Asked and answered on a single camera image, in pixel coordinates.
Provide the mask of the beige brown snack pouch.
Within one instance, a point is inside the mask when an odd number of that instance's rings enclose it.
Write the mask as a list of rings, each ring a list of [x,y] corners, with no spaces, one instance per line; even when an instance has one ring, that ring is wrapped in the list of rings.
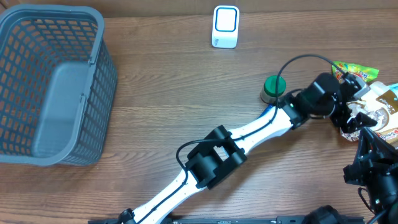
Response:
[[[364,113],[377,121],[377,125],[370,127],[376,134],[397,128],[397,97],[382,82],[374,82],[370,91],[359,100],[348,103],[352,110],[351,116]]]

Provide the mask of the green colourful candy bag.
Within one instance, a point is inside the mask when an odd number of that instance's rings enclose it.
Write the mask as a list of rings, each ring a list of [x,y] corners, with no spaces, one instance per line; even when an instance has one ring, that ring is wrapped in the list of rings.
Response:
[[[337,67],[331,66],[332,74],[335,76],[339,82],[343,81],[343,74],[350,73],[361,79],[363,79],[366,83],[369,83],[375,80],[379,75],[379,70],[376,68],[365,67],[363,65],[355,64],[355,63],[346,63],[342,61],[334,61],[333,62]]]

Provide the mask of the green lid small jar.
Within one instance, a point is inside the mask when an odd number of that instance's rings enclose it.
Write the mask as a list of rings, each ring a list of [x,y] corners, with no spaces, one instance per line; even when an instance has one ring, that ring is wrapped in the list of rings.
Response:
[[[277,97],[284,94],[286,82],[282,77],[273,75],[268,77],[260,93],[261,100],[267,104],[273,104]]]

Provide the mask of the orange cracker pack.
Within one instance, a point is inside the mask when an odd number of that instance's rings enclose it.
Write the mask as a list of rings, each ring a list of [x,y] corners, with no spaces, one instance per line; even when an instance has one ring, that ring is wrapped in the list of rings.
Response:
[[[391,144],[392,146],[397,146],[397,134],[398,134],[397,128],[377,133],[377,135],[381,139]]]

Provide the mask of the light blue snack packet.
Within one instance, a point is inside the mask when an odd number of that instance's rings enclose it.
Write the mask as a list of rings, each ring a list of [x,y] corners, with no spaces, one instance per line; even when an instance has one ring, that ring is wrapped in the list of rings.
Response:
[[[398,97],[398,84],[391,84],[388,87],[395,94],[395,96]]]

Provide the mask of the blue Oreo cookie pack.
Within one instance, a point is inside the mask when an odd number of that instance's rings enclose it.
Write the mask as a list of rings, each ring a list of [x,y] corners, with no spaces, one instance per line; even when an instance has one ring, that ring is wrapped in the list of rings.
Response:
[[[274,105],[267,105],[267,107],[264,109],[264,111],[259,115],[259,118],[264,116],[265,114],[267,114],[273,107],[274,107]]]

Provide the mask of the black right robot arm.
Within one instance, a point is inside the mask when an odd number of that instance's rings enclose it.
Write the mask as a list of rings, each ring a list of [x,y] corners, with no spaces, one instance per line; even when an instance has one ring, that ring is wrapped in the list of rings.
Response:
[[[343,169],[347,184],[357,185],[358,195],[374,216],[369,223],[397,223],[397,149],[369,128],[360,131],[351,165]]]

